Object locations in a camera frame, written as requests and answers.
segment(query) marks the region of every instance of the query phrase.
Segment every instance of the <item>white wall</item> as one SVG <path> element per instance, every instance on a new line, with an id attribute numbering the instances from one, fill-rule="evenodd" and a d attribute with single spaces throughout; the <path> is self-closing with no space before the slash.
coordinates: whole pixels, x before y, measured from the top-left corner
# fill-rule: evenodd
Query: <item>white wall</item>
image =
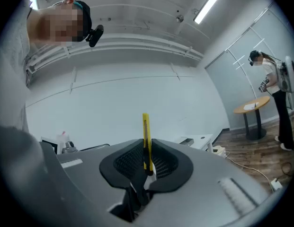
<path id="1" fill-rule="evenodd" d="M 249 0 L 230 25 L 215 39 L 204 53 L 198 66 L 206 67 L 227 49 L 273 0 Z"/>
<path id="2" fill-rule="evenodd" d="M 39 140 L 66 131 L 78 149 L 112 145 L 142 138 L 142 113 L 149 113 L 153 138 L 213 134 L 215 139 L 229 127 L 228 119 L 205 69 L 189 67 L 195 64 L 139 50 L 89 52 L 57 61 L 40 70 L 30 87 L 30 133 Z M 70 94 L 74 65 L 78 73 Z"/>

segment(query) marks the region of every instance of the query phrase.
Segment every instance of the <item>woman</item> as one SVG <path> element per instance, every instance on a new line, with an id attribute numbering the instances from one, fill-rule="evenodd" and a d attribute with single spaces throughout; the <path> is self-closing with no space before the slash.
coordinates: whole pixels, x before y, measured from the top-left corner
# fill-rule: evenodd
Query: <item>woman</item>
<path id="1" fill-rule="evenodd" d="M 251 65 L 263 66 L 269 79 L 263 90 L 268 91 L 273 96 L 279 114 L 279 136 L 275 136 L 275 140 L 281 143 L 281 149 L 293 150 L 294 141 L 291 121 L 286 107 L 286 92 L 280 90 L 277 85 L 276 62 L 267 54 L 258 51 L 252 51 L 250 58 L 252 60 Z"/>

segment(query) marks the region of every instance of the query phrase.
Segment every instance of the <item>vr headset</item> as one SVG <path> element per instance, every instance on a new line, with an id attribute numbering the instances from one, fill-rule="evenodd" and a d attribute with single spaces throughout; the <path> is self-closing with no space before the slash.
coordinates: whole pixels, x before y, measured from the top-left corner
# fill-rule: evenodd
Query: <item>vr headset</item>
<path id="1" fill-rule="evenodd" d="M 251 66 L 254 64 L 255 58 L 261 56 L 261 51 L 252 51 L 250 57 L 248 58 Z M 285 62 L 271 56 L 272 59 L 276 59 L 276 72 L 277 72 L 277 85 L 279 88 L 288 93 L 294 92 L 294 62 L 291 60 L 290 56 L 285 57 Z"/>

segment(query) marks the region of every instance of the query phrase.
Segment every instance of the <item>white cable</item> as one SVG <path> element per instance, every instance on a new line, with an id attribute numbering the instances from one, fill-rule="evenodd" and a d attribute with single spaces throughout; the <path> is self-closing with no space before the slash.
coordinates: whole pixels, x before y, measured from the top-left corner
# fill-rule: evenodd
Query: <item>white cable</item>
<path id="1" fill-rule="evenodd" d="M 230 158 L 228 158 L 228 159 L 229 159 L 230 161 L 232 161 L 233 163 L 239 165 L 239 166 L 242 166 L 242 167 L 244 167 L 244 168 L 247 168 L 247 169 L 251 169 L 251 170 L 257 171 L 257 172 L 259 172 L 260 174 L 262 174 L 262 175 L 267 179 L 267 181 L 268 181 L 268 183 L 269 183 L 269 185 L 270 185 L 270 188 L 271 188 L 272 192 L 274 192 L 274 190 L 273 190 L 273 188 L 272 188 L 272 186 L 271 186 L 270 180 L 269 180 L 269 179 L 268 179 L 263 173 L 261 173 L 259 170 L 256 170 L 256 169 L 254 169 L 254 168 L 246 167 L 246 166 L 243 166 L 243 165 L 241 165 L 241 164 L 238 164 L 238 163 L 236 163 L 235 161 L 231 160 Z"/>

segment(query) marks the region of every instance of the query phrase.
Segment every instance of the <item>baseboard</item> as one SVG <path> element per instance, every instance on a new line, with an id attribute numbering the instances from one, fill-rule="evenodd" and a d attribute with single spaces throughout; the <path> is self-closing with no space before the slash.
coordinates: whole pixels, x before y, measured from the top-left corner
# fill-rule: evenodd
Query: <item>baseboard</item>
<path id="1" fill-rule="evenodd" d="M 225 132 L 225 131 L 230 131 L 230 128 L 222 129 L 222 131 L 217 135 L 217 137 L 215 138 L 215 140 L 212 141 L 212 145 L 214 145 L 214 143 L 217 141 L 218 137 L 220 137 L 220 135 L 222 134 L 222 132 Z"/>
<path id="2" fill-rule="evenodd" d="M 288 113 L 294 113 L 294 109 L 291 111 L 291 109 L 288 109 Z M 271 118 L 268 118 L 268 119 L 264 119 L 264 120 L 261 120 L 261 123 L 267 123 L 267 122 L 270 122 L 272 120 L 275 120 L 275 119 L 279 119 L 279 115 L 275 115 Z M 253 124 L 249 124 L 249 127 L 253 127 L 253 126 L 256 126 L 257 123 L 253 123 Z M 245 129 L 246 127 L 245 126 L 242 126 L 242 127 L 236 127 L 236 128 L 231 128 L 230 130 L 233 131 L 233 130 L 241 130 L 241 129 Z"/>

